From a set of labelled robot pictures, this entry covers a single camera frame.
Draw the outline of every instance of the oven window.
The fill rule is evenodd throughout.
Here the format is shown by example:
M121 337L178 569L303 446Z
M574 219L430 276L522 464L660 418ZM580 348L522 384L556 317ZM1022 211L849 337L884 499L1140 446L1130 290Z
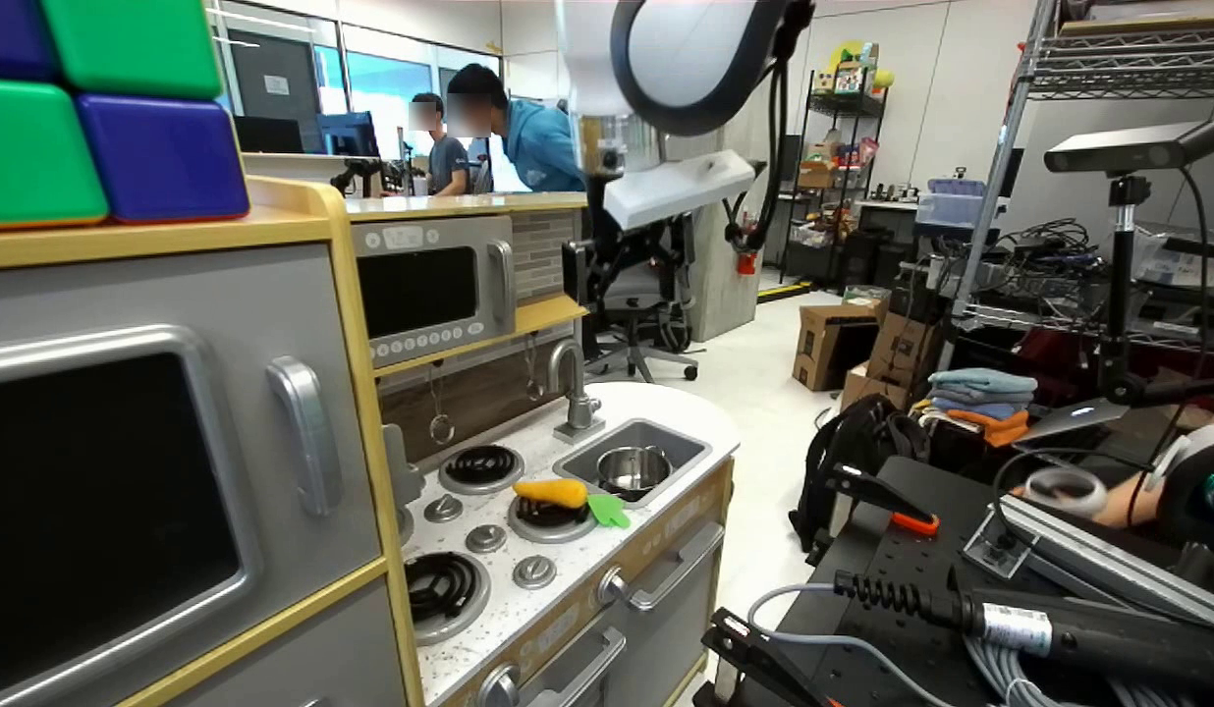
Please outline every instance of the oven window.
M0 688L237 574L178 353L0 382Z
M475 317L475 247L362 258L369 337Z

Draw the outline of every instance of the microwave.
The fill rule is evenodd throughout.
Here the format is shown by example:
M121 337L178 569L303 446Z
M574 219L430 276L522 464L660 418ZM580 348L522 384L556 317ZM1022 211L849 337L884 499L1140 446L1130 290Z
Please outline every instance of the microwave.
M514 331L506 217L356 224L371 366L396 366Z
M381 557L326 245L0 272L0 707L110 707Z

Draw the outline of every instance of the man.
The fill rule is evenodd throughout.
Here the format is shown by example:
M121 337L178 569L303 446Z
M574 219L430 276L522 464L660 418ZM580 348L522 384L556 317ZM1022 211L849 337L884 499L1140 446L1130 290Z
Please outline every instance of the man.
M417 128L437 141L429 156L429 194L459 198L470 190L464 145L442 129L442 100L417 96L412 100Z
M569 120L560 109L506 100L499 77L479 62L457 73L449 100L475 137L501 137L501 152L514 163L517 181L529 194L584 190L574 156Z

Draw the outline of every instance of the blue block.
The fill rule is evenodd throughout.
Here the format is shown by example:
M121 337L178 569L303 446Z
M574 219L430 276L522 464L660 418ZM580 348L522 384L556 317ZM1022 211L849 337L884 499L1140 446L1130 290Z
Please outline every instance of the blue block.
M49 69L49 45L40 0L0 0L0 77L40 80Z
M230 219L247 211L238 149L218 105L81 96L78 114L110 219Z

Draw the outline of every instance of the faucet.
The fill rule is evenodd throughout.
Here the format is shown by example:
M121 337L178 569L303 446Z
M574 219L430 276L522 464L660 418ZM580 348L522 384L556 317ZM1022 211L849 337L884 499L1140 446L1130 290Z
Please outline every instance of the faucet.
M554 348L550 370L554 370L556 393L567 399L567 422L556 423L556 435L580 435L580 434L599 429L595 422L599 400L584 393L576 337L567 337Z

